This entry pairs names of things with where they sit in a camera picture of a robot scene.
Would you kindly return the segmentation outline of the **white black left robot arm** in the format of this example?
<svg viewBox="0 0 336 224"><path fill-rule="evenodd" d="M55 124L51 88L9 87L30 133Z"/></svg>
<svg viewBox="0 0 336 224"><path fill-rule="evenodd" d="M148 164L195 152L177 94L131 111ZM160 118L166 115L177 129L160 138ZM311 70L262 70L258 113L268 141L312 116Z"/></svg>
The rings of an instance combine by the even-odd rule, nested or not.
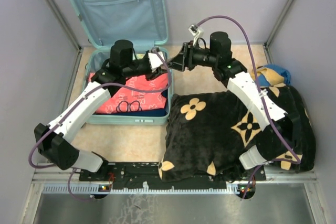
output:
<svg viewBox="0 0 336 224"><path fill-rule="evenodd" d="M47 158L61 170L69 168L83 169L98 180L108 177L109 167L105 159L93 152L83 151L72 145L77 132L96 110L113 97L120 88L132 91L142 90L126 86L132 77L145 76L147 80L167 73L172 79L165 54L157 47L148 50L143 58L138 59L133 43L118 40L110 49L110 57L105 60L84 91L58 117L47 125L38 124L34 129L36 144L31 149L28 162L31 167L42 169L32 161L34 151Z"/></svg>

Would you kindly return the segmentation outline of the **black floral fleece blanket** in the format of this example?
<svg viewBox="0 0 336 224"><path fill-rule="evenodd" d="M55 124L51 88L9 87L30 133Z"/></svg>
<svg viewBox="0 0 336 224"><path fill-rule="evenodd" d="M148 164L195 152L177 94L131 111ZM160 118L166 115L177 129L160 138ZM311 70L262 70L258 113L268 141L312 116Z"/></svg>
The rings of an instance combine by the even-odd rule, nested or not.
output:
<svg viewBox="0 0 336 224"><path fill-rule="evenodd" d="M293 86L267 87L271 100L288 113L298 113L301 132L296 154L301 155L300 171L313 169L316 138L305 105ZM242 165L239 156L256 143L276 143L271 127L261 130L255 117L229 91L175 95L166 127L166 151L161 162L178 171L198 169L209 174ZM292 163L280 168L289 170Z"/></svg>

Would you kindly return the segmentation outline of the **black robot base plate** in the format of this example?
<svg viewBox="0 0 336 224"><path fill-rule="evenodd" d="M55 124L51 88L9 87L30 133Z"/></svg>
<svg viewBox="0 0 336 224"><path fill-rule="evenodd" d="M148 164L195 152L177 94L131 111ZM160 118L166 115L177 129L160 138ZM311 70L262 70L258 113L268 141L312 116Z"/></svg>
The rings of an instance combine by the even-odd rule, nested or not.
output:
<svg viewBox="0 0 336 224"><path fill-rule="evenodd" d="M178 171L175 168L162 167L160 163L131 163L117 162L104 164L98 172L92 173L81 170L81 182L107 182L117 183L117 188L140 186L147 182L149 186L158 189L160 186L176 186L178 189L205 189L213 186L216 189L224 188L227 183L239 180L248 180L254 170L245 170L241 165L233 165L216 175L206 171L193 169L191 171Z"/></svg>

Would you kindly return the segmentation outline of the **pink printed garment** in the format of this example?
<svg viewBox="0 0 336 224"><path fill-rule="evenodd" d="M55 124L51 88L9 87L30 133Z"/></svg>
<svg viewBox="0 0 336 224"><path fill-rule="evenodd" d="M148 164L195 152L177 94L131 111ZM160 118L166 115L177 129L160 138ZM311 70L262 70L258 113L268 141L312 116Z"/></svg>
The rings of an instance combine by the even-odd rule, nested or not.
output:
<svg viewBox="0 0 336 224"><path fill-rule="evenodd" d="M147 112L165 108L166 91L145 93L145 90L161 90L168 84L168 74L162 74L154 80L147 81L144 75L132 77L126 81L128 87L142 90L137 92L127 88L120 88L107 102L101 105L97 114L116 114L131 112Z"/></svg>

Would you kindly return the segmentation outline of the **dark blue shirt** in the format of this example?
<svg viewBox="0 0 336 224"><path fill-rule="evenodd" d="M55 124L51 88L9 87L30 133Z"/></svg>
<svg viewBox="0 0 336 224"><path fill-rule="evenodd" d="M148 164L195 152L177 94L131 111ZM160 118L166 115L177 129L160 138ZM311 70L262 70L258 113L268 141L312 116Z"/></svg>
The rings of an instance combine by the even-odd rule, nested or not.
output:
<svg viewBox="0 0 336 224"><path fill-rule="evenodd" d="M168 91L141 93L121 88L95 112L100 115L164 116Z"/></svg>

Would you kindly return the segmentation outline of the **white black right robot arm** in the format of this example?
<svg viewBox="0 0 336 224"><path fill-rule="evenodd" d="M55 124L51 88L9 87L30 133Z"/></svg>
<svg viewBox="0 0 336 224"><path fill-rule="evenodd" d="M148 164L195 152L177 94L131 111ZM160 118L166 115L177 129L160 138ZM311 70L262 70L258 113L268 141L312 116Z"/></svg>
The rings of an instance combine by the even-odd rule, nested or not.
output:
<svg viewBox="0 0 336 224"><path fill-rule="evenodd" d="M227 33L213 32L209 47L201 48L198 41L201 32L194 32L194 39L185 42L180 52L168 60L170 69L183 72L196 66L210 67L214 77L244 104L255 117L261 130L271 127L278 136L276 143L256 143L239 157L240 163L234 167L235 175L242 180L253 174L253 168L268 162L288 162L299 165L301 155L294 152L298 142L299 115L288 113L276 105L261 89L257 78L252 78L246 67L232 57L231 45Z"/></svg>

